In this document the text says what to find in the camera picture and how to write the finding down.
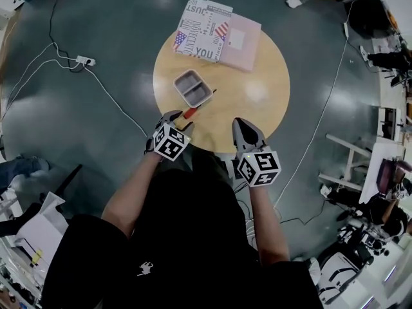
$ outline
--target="american flag print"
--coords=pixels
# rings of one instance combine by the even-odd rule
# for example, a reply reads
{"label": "american flag print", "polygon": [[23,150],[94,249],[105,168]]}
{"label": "american flag print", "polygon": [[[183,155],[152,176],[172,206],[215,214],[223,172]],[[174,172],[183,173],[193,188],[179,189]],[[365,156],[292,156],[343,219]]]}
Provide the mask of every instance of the american flag print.
{"label": "american flag print", "polygon": [[177,50],[179,48],[179,46],[182,44],[182,42],[184,42],[184,40],[186,39],[187,35],[185,35],[183,32],[179,31],[176,39],[174,40],[174,45],[173,45],[173,49]]}
{"label": "american flag print", "polygon": [[221,37],[223,41],[225,41],[228,29],[229,29],[229,24],[224,22],[220,24],[214,31],[219,35],[219,37]]}

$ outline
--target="round wooden table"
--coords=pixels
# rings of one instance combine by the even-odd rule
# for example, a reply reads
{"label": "round wooden table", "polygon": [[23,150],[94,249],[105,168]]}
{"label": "round wooden table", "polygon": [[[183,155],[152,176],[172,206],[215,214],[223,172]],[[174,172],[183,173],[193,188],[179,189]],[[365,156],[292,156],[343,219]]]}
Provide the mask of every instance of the round wooden table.
{"label": "round wooden table", "polygon": [[274,42],[261,32],[254,69],[244,72],[175,53],[173,33],[164,43],[154,65],[154,96],[161,113],[188,110],[173,81],[188,69],[196,70],[217,91],[188,120],[179,118],[178,127],[194,122],[191,144],[217,153],[234,153],[232,121],[245,118],[268,138],[281,123],[289,103],[290,82],[286,62]]}

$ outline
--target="pink box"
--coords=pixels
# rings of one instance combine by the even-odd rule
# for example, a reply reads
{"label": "pink box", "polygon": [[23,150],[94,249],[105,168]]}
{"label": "pink box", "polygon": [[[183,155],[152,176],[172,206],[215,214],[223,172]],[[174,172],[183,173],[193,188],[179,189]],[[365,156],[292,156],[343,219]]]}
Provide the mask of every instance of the pink box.
{"label": "pink box", "polygon": [[242,71],[252,71],[259,44],[261,25],[232,14],[219,63]]}

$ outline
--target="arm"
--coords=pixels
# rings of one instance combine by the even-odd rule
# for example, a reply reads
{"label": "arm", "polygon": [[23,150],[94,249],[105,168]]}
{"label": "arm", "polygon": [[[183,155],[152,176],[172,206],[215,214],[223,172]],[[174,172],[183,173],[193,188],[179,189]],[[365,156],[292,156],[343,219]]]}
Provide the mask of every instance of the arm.
{"label": "arm", "polygon": [[147,189],[161,158],[157,153],[147,153],[130,179],[116,191],[104,208],[102,219],[118,227],[128,238],[142,211]]}
{"label": "arm", "polygon": [[288,244],[266,187],[251,187],[249,192],[261,264],[267,267],[279,261],[289,261]]}
{"label": "arm", "polygon": [[399,200],[392,200],[391,203],[389,204],[388,208],[386,209],[384,215],[382,216],[382,221],[385,224],[388,222],[389,217],[391,216],[392,210],[395,205],[398,205]]}

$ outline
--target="gray floor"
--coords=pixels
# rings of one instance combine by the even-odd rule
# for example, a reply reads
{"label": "gray floor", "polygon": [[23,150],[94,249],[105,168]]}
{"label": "gray floor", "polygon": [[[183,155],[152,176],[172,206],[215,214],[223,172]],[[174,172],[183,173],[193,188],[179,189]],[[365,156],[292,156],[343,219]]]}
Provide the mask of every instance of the gray floor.
{"label": "gray floor", "polygon": [[[72,56],[97,60],[93,71],[119,104],[150,133],[160,113],[153,95],[156,55],[176,29],[188,0],[60,0],[53,36]],[[275,201],[309,143],[335,78],[344,46],[344,7],[334,0],[313,0],[295,10],[285,0],[213,0],[262,24],[281,50],[290,74],[286,115],[268,139],[283,171],[270,187]],[[24,5],[10,40],[3,99],[26,65],[50,43],[48,21],[53,0]],[[350,30],[350,42],[371,49]],[[41,61],[56,57],[50,48]],[[332,133],[349,142],[371,138],[379,103],[377,74],[367,70],[357,51],[347,46],[336,87],[307,155],[286,189],[278,209],[283,220],[306,221],[323,204],[319,171],[342,174],[347,151],[325,139]],[[87,72],[73,74],[49,63],[24,87],[3,121],[8,158],[19,153],[44,157],[64,172],[84,169],[73,182],[66,212],[99,214],[115,189],[142,157],[145,138],[126,119]],[[239,198],[248,202],[246,190]],[[292,256],[319,253],[334,241],[340,209],[326,203],[307,226],[282,224]]]}

